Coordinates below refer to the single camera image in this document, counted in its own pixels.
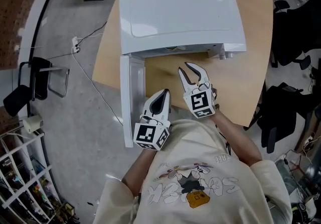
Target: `black chair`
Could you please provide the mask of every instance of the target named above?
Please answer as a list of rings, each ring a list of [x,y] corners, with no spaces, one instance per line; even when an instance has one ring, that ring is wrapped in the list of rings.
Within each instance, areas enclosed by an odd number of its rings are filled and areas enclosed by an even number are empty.
[[[309,0],[300,8],[280,12],[290,8],[286,1],[275,3],[272,33],[272,67],[297,62],[301,69],[311,63],[310,56],[297,60],[301,53],[321,48],[321,0]]]
[[[29,64],[30,87],[21,85],[22,67]],[[50,73],[55,70],[63,70],[66,73],[64,93],[61,94],[50,87]],[[67,93],[69,69],[55,67],[46,59],[34,57],[30,62],[22,62],[19,66],[18,87],[4,99],[4,106],[10,116],[15,116],[30,100],[44,100],[48,96],[48,90],[63,98]]]
[[[282,83],[272,86],[262,95],[262,103],[258,104],[259,111],[253,117],[249,128],[257,122],[262,129],[261,144],[267,153],[274,151],[275,143],[291,135],[295,130],[296,113],[310,120],[310,113],[321,102],[318,94],[301,94],[302,89]]]

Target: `concrete floor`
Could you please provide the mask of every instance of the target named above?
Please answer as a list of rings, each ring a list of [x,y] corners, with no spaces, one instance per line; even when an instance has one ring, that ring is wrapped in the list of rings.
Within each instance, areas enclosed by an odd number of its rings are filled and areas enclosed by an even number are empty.
[[[296,0],[287,1],[292,8],[297,7]],[[34,55],[49,58],[70,53],[73,36],[84,37],[100,27],[107,20],[113,2],[50,0],[43,18],[46,23],[41,26],[36,42],[41,48],[36,48]],[[75,56],[90,77],[100,40],[100,35],[86,39]],[[316,52],[310,55],[312,65],[317,66]],[[67,96],[61,99],[49,93],[45,101],[35,101],[33,107],[44,119],[45,145],[49,161],[54,165],[52,172],[57,189],[76,207],[81,223],[88,224],[94,219],[96,200],[100,198],[106,175],[122,178],[139,155],[140,148],[124,147],[121,125],[70,55],[51,61],[70,68]],[[292,63],[278,69],[269,67],[266,82],[268,86],[286,82],[307,92],[310,78],[307,70],[301,71],[299,65]],[[120,118],[120,91],[99,83],[95,85]],[[190,117],[184,110],[172,112],[171,119]],[[262,149],[265,159],[275,160],[294,147],[303,122],[299,116],[295,132],[278,142],[270,155],[260,146],[261,130],[257,125],[247,134]]]

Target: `person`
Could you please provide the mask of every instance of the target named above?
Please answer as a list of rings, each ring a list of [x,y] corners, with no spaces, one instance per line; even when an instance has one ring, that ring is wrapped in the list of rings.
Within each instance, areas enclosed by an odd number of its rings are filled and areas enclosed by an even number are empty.
[[[94,224],[291,223],[274,162],[218,109],[207,119],[173,122],[161,151],[144,149],[122,181],[107,180]]]

